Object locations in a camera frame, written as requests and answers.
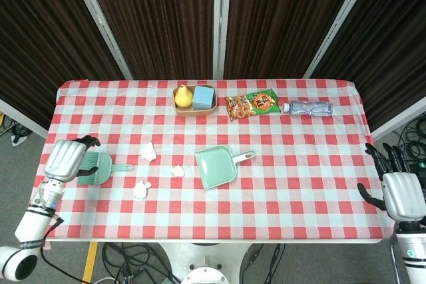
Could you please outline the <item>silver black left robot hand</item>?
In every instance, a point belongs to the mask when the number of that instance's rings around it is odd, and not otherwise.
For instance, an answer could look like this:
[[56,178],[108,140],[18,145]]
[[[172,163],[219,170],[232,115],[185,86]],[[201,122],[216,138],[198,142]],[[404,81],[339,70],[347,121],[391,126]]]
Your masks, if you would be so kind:
[[62,183],[72,181],[76,177],[90,176],[97,170],[97,166],[89,169],[80,169],[86,151],[93,146],[100,146],[98,138],[86,135],[74,140],[58,140],[55,142],[47,163],[45,176]]

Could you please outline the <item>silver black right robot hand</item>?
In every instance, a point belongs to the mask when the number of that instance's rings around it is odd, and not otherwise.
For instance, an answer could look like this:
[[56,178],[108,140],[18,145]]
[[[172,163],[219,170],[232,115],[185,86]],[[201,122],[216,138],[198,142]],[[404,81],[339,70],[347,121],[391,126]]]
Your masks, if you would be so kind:
[[396,146],[383,144],[384,156],[372,144],[365,145],[365,153],[373,158],[383,198],[372,197],[362,183],[357,184],[360,196],[369,204],[398,223],[421,221],[425,217],[425,198],[419,178],[411,173],[405,156]]

